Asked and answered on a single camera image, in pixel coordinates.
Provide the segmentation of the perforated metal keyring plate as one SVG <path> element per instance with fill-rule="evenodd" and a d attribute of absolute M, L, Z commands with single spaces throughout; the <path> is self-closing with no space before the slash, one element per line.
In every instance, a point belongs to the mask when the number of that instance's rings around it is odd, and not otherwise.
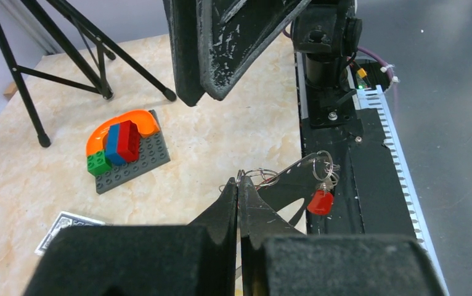
<path fill-rule="evenodd" d="M 341 167 L 326 150 L 311 153 L 281 172 L 265 168 L 239 170 L 237 182 L 249 177 L 263 201 L 298 227 L 318 190 L 331 192 L 340 180 Z"/>

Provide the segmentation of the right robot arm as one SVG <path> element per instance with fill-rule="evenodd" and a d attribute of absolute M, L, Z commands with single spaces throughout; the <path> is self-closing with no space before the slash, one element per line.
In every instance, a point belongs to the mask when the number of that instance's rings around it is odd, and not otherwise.
<path fill-rule="evenodd" d="M 177 96 L 221 101 L 282 30 L 304 56 L 302 85 L 310 125 L 355 119 L 346 70 L 362 33 L 354 1 L 165 1 Z"/>

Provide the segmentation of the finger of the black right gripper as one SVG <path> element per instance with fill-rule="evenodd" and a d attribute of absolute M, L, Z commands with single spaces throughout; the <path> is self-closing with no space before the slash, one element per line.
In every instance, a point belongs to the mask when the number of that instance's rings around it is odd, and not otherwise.
<path fill-rule="evenodd" d="M 189 107 L 197 105 L 205 90 L 200 83 L 197 10 L 194 0 L 163 1 L 169 30 L 177 96 Z"/>
<path fill-rule="evenodd" d="M 309 1 L 197 1 L 200 84 L 223 100 Z"/>

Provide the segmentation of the grey lego baseplate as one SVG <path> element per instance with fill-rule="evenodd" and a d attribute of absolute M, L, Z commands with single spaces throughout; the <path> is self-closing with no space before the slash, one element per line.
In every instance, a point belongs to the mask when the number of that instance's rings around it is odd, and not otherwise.
<path fill-rule="evenodd" d="M 160 125 L 158 115 L 153 109 L 132 110 L 105 121 L 95 129 L 87 140 L 86 155 L 90 156 L 93 152 L 98 152 L 105 147 L 99 141 L 107 137 L 110 126 L 122 121 L 131 120 L 138 126 L 139 131 L 146 131 L 144 121 L 147 121 L 149 118 L 152 118 L 157 126 Z M 134 162 L 120 166 L 113 164 L 111 170 L 96 176 L 96 193 L 103 194 L 170 161 L 170 155 L 162 131 L 155 132 L 146 138 L 141 138 L 139 158 Z"/>

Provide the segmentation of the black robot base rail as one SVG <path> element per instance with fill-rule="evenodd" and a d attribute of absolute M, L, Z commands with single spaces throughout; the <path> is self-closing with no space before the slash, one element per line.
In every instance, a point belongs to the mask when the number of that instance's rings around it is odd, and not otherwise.
<path fill-rule="evenodd" d="M 296 55 L 302 153 L 329 152 L 340 167 L 333 204 L 326 215 L 306 215 L 309 234 L 400 234 L 425 243 L 422 217 L 410 173 L 381 85 L 360 88 L 346 105 L 344 123 L 309 124 L 304 85 L 306 57 Z"/>

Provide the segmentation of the green lego brick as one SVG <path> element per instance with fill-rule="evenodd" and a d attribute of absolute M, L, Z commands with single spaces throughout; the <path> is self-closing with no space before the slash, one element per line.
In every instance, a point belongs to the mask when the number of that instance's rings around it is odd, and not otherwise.
<path fill-rule="evenodd" d="M 105 156 L 105 151 L 98 152 L 87 156 L 87 171 L 93 176 L 99 176 L 112 169 L 112 164 Z"/>

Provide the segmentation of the black tripod stand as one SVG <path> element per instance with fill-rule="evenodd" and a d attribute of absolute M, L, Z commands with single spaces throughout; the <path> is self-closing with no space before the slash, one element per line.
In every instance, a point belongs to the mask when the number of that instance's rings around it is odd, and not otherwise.
<path fill-rule="evenodd" d="M 115 60 L 119 57 L 156 87 L 167 100 L 170 102 L 176 101 L 177 95 L 174 91 L 156 79 L 68 1 L 48 1 L 47 3 L 73 24 L 83 40 L 89 39 L 96 45 L 98 58 L 95 60 L 95 64 L 97 65 L 98 71 L 95 72 L 91 65 L 85 61 L 84 57 L 78 52 L 76 47 L 66 37 L 58 25 L 56 25 L 48 13 L 41 7 L 38 1 L 22 1 L 22 4 L 92 83 L 90 86 L 19 65 L 0 24 L 0 51 L 17 86 L 18 93 L 21 95 L 22 101 L 25 104 L 26 111 L 36 131 L 41 147 L 49 147 L 51 140 L 43 128 L 41 119 L 24 82 L 23 74 L 71 86 L 90 93 L 100 94 L 105 100 L 110 100 L 113 98 L 113 91 L 107 81 L 104 58 L 107 57 L 110 60 Z"/>

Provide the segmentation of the orange curved lego tube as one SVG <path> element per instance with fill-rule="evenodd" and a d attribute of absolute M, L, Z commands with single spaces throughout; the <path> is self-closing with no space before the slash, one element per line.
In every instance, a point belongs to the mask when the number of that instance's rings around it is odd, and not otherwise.
<path fill-rule="evenodd" d="M 97 152 L 105 152 L 112 142 L 117 142 L 122 137 L 122 129 L 134 126 L 142 138 L 153 136 L 161 131 L 156 115 L 151 110 L 136 109 L 113 117 L 98 126 L 89 136 L 86 143 L 86 156 Z"/>

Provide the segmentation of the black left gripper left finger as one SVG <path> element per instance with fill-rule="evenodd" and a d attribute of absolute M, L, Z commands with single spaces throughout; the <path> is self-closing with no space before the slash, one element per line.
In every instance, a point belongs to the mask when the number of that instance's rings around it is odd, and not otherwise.
<path fill-rule="evenodd" d="M 25 295 L 233 295 L 237 184 L 187 225 L 67 228 Z"/>

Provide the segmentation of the blue lego brick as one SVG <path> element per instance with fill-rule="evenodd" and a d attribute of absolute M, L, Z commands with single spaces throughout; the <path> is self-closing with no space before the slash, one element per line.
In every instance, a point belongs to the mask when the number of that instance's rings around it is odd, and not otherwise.
<path fill-rule="evenodd" d="M 105 156 L 114 165 L 124 165 L 127 161 L 118 153 L 118 141 L 120 135 L 120 124 L 114 124 L 109 127 L 107 143 L 105 145 Z"/>

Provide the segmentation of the red lego brick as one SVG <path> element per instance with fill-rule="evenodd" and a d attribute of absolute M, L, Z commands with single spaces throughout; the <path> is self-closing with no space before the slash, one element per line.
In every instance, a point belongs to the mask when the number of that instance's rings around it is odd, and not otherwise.
<path fill-rule="evenodd" d="M 137 125 L 131 120 L 121 122 L 116 152 L 124 162 L 131 163 L 138 160 L 139 144 L 140 133 Z"/>

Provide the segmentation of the playing card deck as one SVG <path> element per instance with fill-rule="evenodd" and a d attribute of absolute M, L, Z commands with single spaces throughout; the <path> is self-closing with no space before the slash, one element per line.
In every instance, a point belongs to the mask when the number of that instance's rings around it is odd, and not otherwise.
<path fill-rule="evenodd" d="M 55 221 L 52 223 L 47 234 L 43 237 L 41 242 L 35 249 L 35 254 L 43 256 L 53 242 L 61 241 L 66 238 L 70 231 L 67 228 L 76 228 L 80 226 L 105 226 L 106 222 L 94 218 L 78 215 L 62 211 L 58 214 Z"/>

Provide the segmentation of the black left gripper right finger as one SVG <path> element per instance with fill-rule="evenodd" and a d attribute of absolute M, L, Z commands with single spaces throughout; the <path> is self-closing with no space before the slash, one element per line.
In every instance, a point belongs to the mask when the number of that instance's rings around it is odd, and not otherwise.
<path fill-rule="evenodd" d="M 239 182 L 244 295 L 444 295 L 419 244 L 400 235 L 304 235 Z"/>

